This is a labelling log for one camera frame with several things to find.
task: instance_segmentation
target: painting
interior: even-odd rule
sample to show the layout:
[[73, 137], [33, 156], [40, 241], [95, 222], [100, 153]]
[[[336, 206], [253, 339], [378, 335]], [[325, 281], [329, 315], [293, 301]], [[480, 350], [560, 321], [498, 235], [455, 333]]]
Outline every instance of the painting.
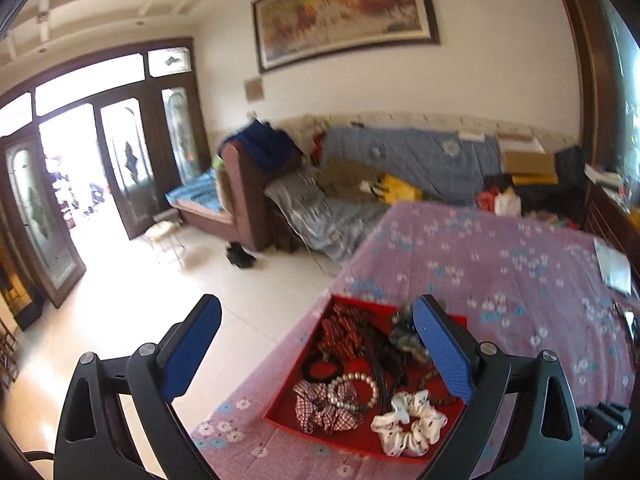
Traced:
[[256, 0], [260, 72], [356, 48], [439, 43], [431, 0]]

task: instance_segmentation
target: white scrunchie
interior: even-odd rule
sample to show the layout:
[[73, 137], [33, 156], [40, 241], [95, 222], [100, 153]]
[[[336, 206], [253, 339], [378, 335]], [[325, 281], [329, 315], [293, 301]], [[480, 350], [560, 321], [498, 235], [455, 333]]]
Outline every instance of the white scrunchie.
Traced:
[[[440, 430], [447, 423], [447, 417], [434, 410], [429, 403], [429, 391], [422, 390], [413, 395], [399, 392], [391, 399], [393, 412], [377, 415], [371, 423], [371, 430], [380, 437], [382, 449], [389, 456], [422, 456], [429, 444], [440, 438]], [[416, 416], [411, 431], [405, 431], [400, 422], [408, 424], [410, 417]]]

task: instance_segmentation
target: floor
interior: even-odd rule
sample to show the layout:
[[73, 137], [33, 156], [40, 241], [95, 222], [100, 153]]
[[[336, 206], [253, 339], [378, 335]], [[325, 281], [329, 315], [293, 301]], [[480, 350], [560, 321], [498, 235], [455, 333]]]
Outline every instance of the floor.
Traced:
[[[321, 270], [304, 250], [257, 255], [253, 269], [226, 260], [225, 243], [192, 226], [178, 237], [188, 252], [180, 263], [158, 264], [142, 239], [129, 242], [109, 204], [72, 229], [87, 272], [65, 304], [47, 308], [21, 335], [21, 368], [2, 418], [22, 450], [54, 450], [68, 383], [85, 351], [101, 358], [129, 355], [157, 342], [183, 320], [204, 293], [220, 298], [222, 326], [191, 387], [174, 401], [188, 431], [244, 380], [299, 320], [339, 272], [316, 254]], [[123, 406], [148, 470], [163, 476], [144, 437], [130, 397]], [[49, 463], [36, 463], [52, 478]]]

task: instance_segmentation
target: pearl bracelet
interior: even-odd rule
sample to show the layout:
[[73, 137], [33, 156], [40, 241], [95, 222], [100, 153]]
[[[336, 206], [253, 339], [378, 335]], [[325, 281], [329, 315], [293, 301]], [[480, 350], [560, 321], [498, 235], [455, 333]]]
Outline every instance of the pearl bracelet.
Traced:
[[[343, 400], [340, 400], [338, 398], [338, 396], [335, 394], [336, 387], [338, 386], [338, 384], [345, 383], [347, 381], [364, 381], [369, 386], [371, 386], [371, 400], [368, 404], [359, 406], [351, 402], [344, 402]], [[380, 391], [378, 389], [378, 384], [376, 383], [374, 378], [360, 372], [352, 372], [350, 374], [344, 374], [336, 377], [329, 383], [329, 386], [327, 388], [327, 399], [329, 401], [329, 404], [334, 405], [336, 408], [343, 408], [348, 412], [366, 412], [367, 410], [370, 410], [378, 402], [379, 396]]]

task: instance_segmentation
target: red tray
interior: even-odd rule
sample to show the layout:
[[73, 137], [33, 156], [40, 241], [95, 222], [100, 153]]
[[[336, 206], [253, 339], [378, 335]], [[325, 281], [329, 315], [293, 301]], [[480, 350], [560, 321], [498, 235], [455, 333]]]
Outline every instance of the red tray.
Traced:
[[[340, 303], [343, 304], [348, 304], [349, 306], [356, 306], [368, 310], [370, 313], [369, 319], [373, 324], [375, 324], [379, 329], [383, 330], [387, 334], [391, 332], [390, 317], [398, 309], [397, 307], [377, 303], [367, 303], [366, 301], [354, 300], [352, 298], [332, 296], [327, 304], [325, 311], [332, 307], [336, 301], [340, 301]], [[451, 316], [451, 318], [466, 327], [465, 317]], [[290, 433], [295, 433], [298, 436], [313, 440], [314, 442], [317, 442], [319, 444], [339, 447], [340, 449], [349, 452], [367, 456], [375, 456], [377, 458], [386, 458], [389, 460], [400, 460], [409, 463], [428, 463], [436, 453], [442, 442], [446, 439], [446, 436], [451, 428], [455, 426], [456, 419], [464, 408], [464, 403], [461, 399], [457, 399], [456, 402], [450, 406], [437, 407], [437, 410], [447, 416], [447, 425], [442, 428], [439, 441], [436, 444], [430, 446], [428, 452], [420, 457], [408, 457], [404, 455], [399, 457], [387, 456], [382, 451], [382, 444], [380, 443], [378, 434], [374, 433], [370, 429], [373, 417], [380, 414], [379, 406], [376, 406], [373, 410], [369, 410], [364, 415], [362, 424], [355, 430], [337, 431], [332, 435], [324, 434], [321, 430], [315, 431], [313, 434], [306, 434], [300, 431], [298, 420], [296, 419], [296, 394], [293, 392], [293, 386], [295, 386], [303, 379], [301, 372], [302, 364], [306, 360], [310, 350], [315, 345], [315, 336], [316, 331], [319, 329], [319, 323], [320, 320], [318, 321], [318, 325], [316, 325], [314, 334], [309, 338], [305, 348], [300, 353], [298, 360], [290, 371], [289, 376], [284, 381], [273, 403], [265, 413], [265, 420], [276, 425], [282, 430], [289, 431]], [[431, 365], [424, 366], [411, 364], [410, 366], [408, 366], [406, 373], [409, 377], [409, 387], [402, 389], [409, 392], [417, 391], [420, 379], [431, 369]], [[334, 370], [334, 367], [330, 364], [325, 365], [322, 363], [318, 363], [312, 367], [313, 374], [317, 374], [319, 376], [322, 376], [323, 374], [330, 374], [332, 370]], [[349, 361], [344, 364], [344, 373], [350, 372], [366, 372], [367, 374], [371, 374], [369, 366], [362, 358]], [[369, 398], [371, 390], [366, 384], [361, 381], [355, 381], [354, 386], [356, 387], [359, 399]], [[444, 397], [448, 393], [447, 388], [440, 377], [430, 381], [425, 387], [436, 397]]]

